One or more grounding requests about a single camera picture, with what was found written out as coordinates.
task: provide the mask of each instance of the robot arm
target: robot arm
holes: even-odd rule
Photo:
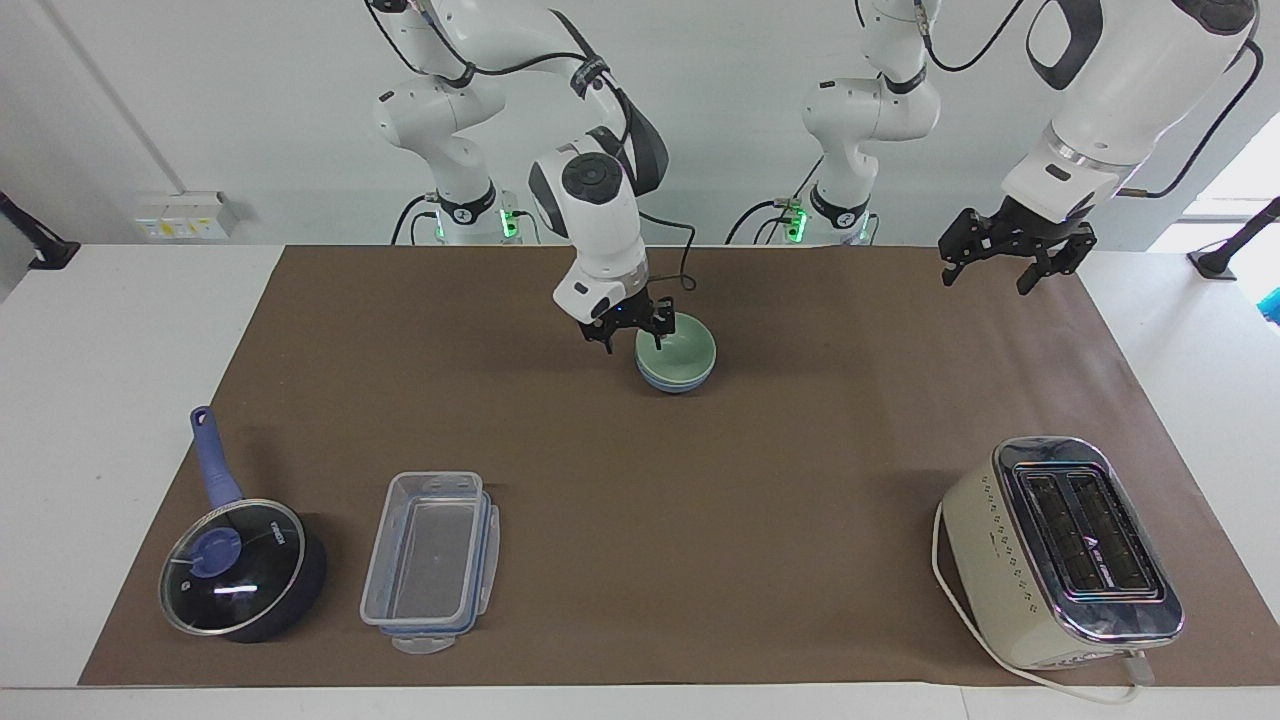
[[[929,17],[938,4],[924,1]],[[805,99],[805,128],[822,145],[823,164],[804,209],[824,234],[836,234],[836,242],[858,234],[879,172],[877,159],[863,152],[863,142],[919,140],[933,131],[941,111],[938,92],[927,78],[914,0],[870,0],[868,10],[865,53],[879,74],[826,81]]]
[[[383,136],[426,160],[436,182],[439,225],[445,242],[503,242],[509,234],[500,190],[480,147],[458,131],[506,108],[498,81],[475,77],[460,86],[465,67],[407,0],[366,0],[379,23],[419,77],[384,92],[374,106]]]
[[[662,182],[667,149],[573,23],[529,0],[370,1],[406,8],[397,29],[404,28],[415,56],[435,76],[407,83],[412,92],[402,111],[394,111],[394,96],[384,96],[381,106],[392,118],[383,123],[392,141],[419,151],[433,169],[444,169],[442,199],[445,179],[462,197],[475,197],[481,188],[493,192],[479,149],[452,137],[502,110],[500,96],[486,83],[525,69],[568,79],[600,124],[530,172],[543,220],[577,250],[553,297],[581,324],[586,340],[603,342],[611,352],[620,328],[659,338],[675,332],[672,301],[654,302],[646,292],[649,268],[635,201]],[[424,95],[431,99],[429,106],[420,100]]]
[[[1036,259],[1018,282],[1023,295],[1074,273],[1097,243],[1084,218],[1208,92],[1256,19],[1254,0],[1047,1],[1027,49],[1041,78],[1065,91],[1062,109],[1005,178],[1000,211],[966,209],[938,242],[943,282],[995,255]]]
[[[466,58],[467,74],[495,68],[541,70],[568,81],[599,115],[585,136],[540,158],[529,184],[547,227],[572,242],[577,258],[553,292],[582,336],[612,352],[613,333],[675,332],[671,299],[648,293],[649,265],[636,196],[658,187],[667,149],[627,99],[608,65],[563,14],[525,0],[420,3],[429,22]]]

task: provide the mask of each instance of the toaster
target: toaster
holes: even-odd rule
[[[977,628],[1001,660],[1055,670],[1166,646],[1185,618],[1115,470],[1066,437],[1010,439],[942,518]]]

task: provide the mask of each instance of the blue pan handle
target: blue pan handle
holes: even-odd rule
[[[227,469],[223,455],[223,439],[218,434],[218,421],[210,407],[196,407],[191,411],[191,430],[196,436],[196,457],[200,471],[205,475],[205,492],[214,507],[221,507],[244,500],[244,492],[236,484],[236,478]]]

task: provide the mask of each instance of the bowl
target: bowl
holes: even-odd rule
[[[636,337],[636,368],[662,392],[689,392],[707,382],[716,368],[716,338],[698,318],[676,313],[676,332],[662,338],[662,350],[652,334]]]

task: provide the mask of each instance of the electrical outlet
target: electrical outlet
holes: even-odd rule
[[[229,240],[239,222],[220,192],[143,199],[134,223],[148,240]]]
[[[187,219],[187,208],[180,205],[165,208],[164,214],[160,215],[160,229],[165,237],[174,240],[195,240],[198,237],[195,228],[191,227],[191,220]]]

